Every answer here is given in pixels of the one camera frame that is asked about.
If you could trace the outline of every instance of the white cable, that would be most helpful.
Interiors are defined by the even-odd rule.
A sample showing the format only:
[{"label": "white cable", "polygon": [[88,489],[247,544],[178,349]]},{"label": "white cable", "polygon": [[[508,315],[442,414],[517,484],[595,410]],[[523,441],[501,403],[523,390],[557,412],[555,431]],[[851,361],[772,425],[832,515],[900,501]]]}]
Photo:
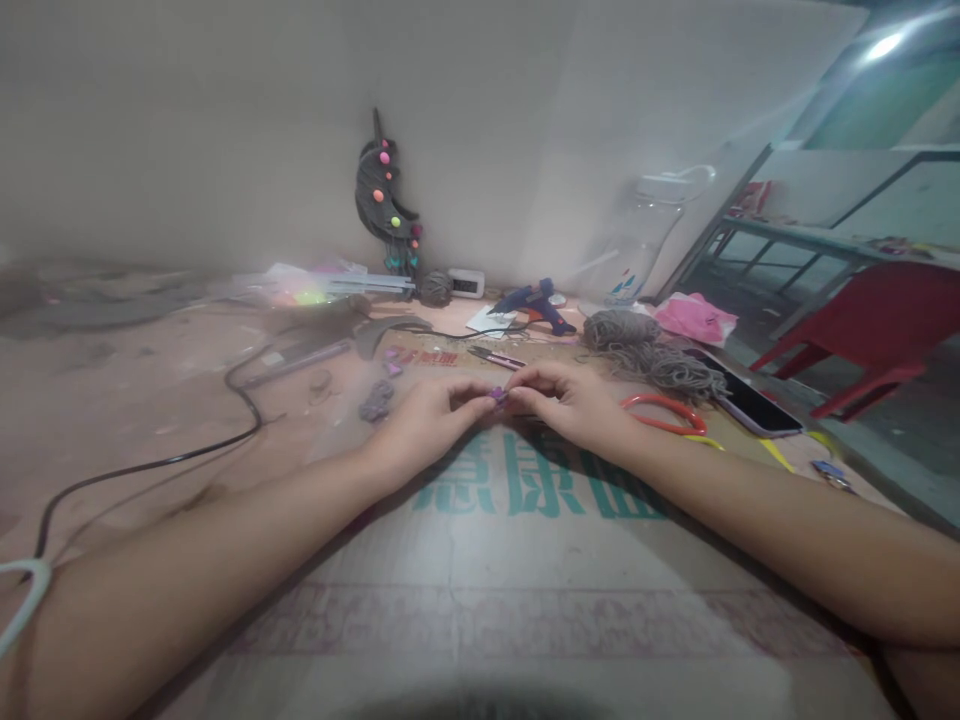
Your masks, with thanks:
[{"label": "white cable", "polygon": [[33,582],[20,609],[0,635],[0,658],[7,654],[7,650],[16,642],[17,637],[30,622],[44,593],[47,592],[47,586],[50,585],[50,566],[43,560],[31,558],[0,565],[0,573],[5,572],[28,572],[33,576]]}]

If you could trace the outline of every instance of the small purple object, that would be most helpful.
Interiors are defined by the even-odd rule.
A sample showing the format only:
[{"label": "small purple object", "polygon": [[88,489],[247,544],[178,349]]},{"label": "small purple object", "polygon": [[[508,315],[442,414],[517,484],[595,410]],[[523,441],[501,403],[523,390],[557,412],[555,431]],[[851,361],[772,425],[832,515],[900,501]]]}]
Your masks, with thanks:
[{"label": "small purple object", "polygon": [[487,396],[492,397],[494,400],[497,401],[498,408],[502,408],[504,405],[507,404],[507,391],[504,390],[499,385],[497,385],[497,387],[495,387],[493,390],[487,393]]}]

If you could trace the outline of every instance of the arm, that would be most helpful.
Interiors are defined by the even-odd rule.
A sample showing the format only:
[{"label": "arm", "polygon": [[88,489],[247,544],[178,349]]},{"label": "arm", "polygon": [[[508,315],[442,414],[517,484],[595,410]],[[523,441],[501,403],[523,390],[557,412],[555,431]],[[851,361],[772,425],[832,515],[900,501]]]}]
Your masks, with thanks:
[{"label": "arm", "polygon": [[[489,390],[467,377],[422,383],[363,448],[58,568],[0,661],[0,716],[126,717],[363,510],[438,460],[493,409]],[[0,622],[25,590],[0,598]]]},{"label": "arm", "polygon": [[511,402],[643,478],[854,627],[956,661],[953,540],[847,493],[638,423],[589,370],[531,365],[507,388]]}]

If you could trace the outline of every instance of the pink bag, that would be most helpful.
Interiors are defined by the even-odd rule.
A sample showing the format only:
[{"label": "pink bag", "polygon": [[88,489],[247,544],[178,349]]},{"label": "pink bag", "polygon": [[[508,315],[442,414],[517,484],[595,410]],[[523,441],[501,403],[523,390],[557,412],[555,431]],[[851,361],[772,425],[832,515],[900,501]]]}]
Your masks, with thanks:
[{"label": "pink bag", "polygon": [[737,326],[736,315],[715,308],[700,293],[674,293],[652,315],[668,332],[717,347],[723,347]]}]

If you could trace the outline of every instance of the clear plastic container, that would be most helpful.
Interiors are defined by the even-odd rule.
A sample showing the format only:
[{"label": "clear plastic container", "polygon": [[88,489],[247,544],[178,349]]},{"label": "clear plastic container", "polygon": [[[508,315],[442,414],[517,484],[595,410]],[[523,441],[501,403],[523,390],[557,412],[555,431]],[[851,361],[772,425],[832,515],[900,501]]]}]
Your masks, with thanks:
[{"label": "clear plastic container", "polygon": [[[705,182],[688,176],[705,173]],[[613,226],[600,257],[609,256],[589,271],[580,284],[580,311],[631,307],[660,256],[673,226],[683,217],[684,204],[699,197],[713,182],[716,171],[697,165],[682,173],[645,175],[637,183],[636,203]]]}]

